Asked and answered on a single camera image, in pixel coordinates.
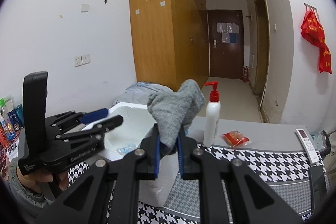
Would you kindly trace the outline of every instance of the houndstooth tablecloth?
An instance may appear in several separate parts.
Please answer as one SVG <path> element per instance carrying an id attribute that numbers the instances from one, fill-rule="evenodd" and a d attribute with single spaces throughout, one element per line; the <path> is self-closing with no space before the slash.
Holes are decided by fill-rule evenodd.
<path id="1" fill-rule="evenodd" d="M 308 169 L 309 160 L 305 152 L 274 152 L 256 151 L 248 149 L 228 149 L 219 146 L 205 148 L 199 147 L 218 159 L 232 160 L 239 158 L 284 200 L 303 220 L 310 217 L 310 182 Z M 70 185 L 88 169 L 82 162 L 71 168 L 68 174 Z M 327 189 L 329 181 L 325 175 Z M 228 198 L 223 183 L 224 193 Z M 228 207 L 230 222 L 232 222 L 230 208 Z M 138 224 L 192 224 L 200 221 L 199 189 L 197 181 L 183 181 L 178 174 L 172 190 L 162 208 L 139 202 Z"/>

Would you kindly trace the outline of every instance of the fire extinguisher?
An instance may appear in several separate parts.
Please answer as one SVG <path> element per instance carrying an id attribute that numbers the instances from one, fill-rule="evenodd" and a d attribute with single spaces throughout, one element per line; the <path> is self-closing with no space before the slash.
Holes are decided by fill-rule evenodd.
<path id="1" fill-rule="evenodd" d="M 244 67 L 244 73 L 243 73 L 243 82 L 247 83 L 249 81 L 249 67 Z"/>

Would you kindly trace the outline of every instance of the cabinet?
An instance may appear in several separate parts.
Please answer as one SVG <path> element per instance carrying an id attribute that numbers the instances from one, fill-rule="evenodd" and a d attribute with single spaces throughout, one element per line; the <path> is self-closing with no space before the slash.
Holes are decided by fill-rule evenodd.
<path id="1" fill-rule="evenodd" d="M 209 77 L 205 0 L 130 0 L 137 81 L 178 90 L 187 79 Z"/>

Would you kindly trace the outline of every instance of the doorway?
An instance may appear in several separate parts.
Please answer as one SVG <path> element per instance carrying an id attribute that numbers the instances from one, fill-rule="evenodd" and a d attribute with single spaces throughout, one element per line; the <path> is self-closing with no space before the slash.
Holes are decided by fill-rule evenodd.
<path id="1" fill-rule="evenodd" d="M 244 24 L 241 10 L 208 10 L 210 76 L 242 79 Z"/>
<path id="2" fill-rule="evenodd" d="M 269 20 L 266 0 L 255 0 L 257 20 L 257 66 L 253 92 L 259 103 L 259 109 L 263 103 L 269 60 Z"/>

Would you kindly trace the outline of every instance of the white remote control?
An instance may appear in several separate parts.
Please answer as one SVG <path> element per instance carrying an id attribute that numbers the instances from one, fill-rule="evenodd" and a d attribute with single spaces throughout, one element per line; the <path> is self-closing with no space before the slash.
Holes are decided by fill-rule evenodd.
<path id="1" fill-rule="evenodd" d="M 309 137 L 305 133 L 305 130 L 302 129 L 302 128 L 298 128 L 296 130 L 296 135 L 298 135 L 298 137 L 300 139 L 300 142 L 302 143 L 304 149 L 306 150 L 306 153 L 307 153 L 307 156 L 308 156 L 308 159 L 309 159 L 310 163 L 314 164 L 314 163 L 320 161 L 313 144 L 311 143 Z"/>

